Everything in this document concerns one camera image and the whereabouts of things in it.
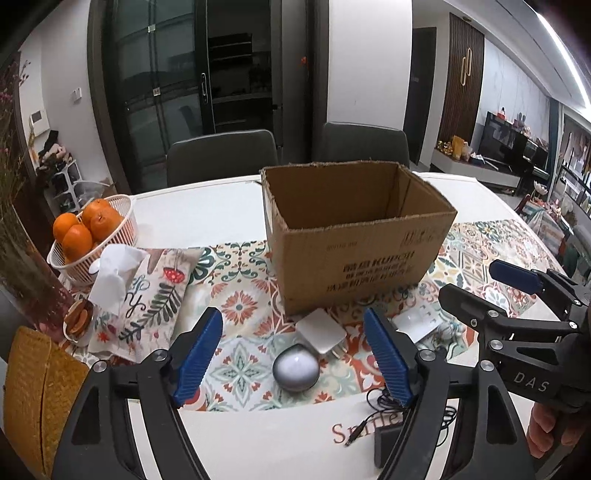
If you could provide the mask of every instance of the patterned table runner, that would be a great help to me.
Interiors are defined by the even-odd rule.
[[[271,370],[276,356],[297,342],[293,321],[285,316],[265,241],[207,247],[193,271],[194,295],[223,314],[224,335],[202,385],[184,408],[244,411],[320,403],[381,387],[384,380],[363,334],[363,310],[378,306],[387,316],[431,304],[443,323],[420,346],[445,346],[452,357],[465,351],[474,332],[442,311],[439,288],[453,283],[517,316],[535,296],[493,281],[488,265],[500,258],[524,268],[560,270],[531,230],[516,220],[459,223],[452,226],[439,255],[419,285],[327,309],[346,331],[346,354],[322,360],[317,384],[301,394],[282,391]],[[69,347],[92,364],[93,356]]]

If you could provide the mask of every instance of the das logo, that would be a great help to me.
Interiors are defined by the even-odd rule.
[[[547,381],[537,382],[535,377],[528,379],[522,372],[517,372],[517,375],[513,379],[513,383],[523,384],[524,387],[530,387],[532,390],[537,390],[538,392],[545,392],[550,385],[550,382]]]

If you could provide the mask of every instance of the glass door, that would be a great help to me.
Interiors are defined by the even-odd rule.
[[[162,189],[173,143],[214,133],[205,0],[111,0],[109,113],[133,193]]]

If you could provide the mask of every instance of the ceiling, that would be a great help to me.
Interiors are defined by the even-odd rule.
[[[467,15],[485,37],[503,50],[546,95],[591,121],[579,87],[558,47],[536,13],[522,0],[413,0],[413,14]],[[591,92],[580,70],[587,92]]]

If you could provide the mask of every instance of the ceiling light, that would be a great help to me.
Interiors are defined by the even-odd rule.
[[[570,70],[570,73],[573,76],[574,81],[577,84],[577,87],[579,87],[579,90],[581,92],[581,96],[583,97],[585,108],[587,110],[591,109],[591,103],[589,102],[589,96],[587,95],[587,90],[585,89],[583,81],[579,75],[579,72],[577,71],[577,67],[574,64],[573,58],[570,56],[569,51],[564,46],[564,43],[562,43],[562,40],[560,39],[558,34],[552,28],[552,25],[550,25],[548,23],[548,21],[544,17],[542,17],[542,15],[540,15],[538,12],[536,12],[535,14],[538,15],[540,22],[542,23],[544,28],[548,31],[550,37],[552,38],[552,40],[556,44],[558,51],[560,52],[560,54],[564,58],[564,61],[566,62],[567,66]]]

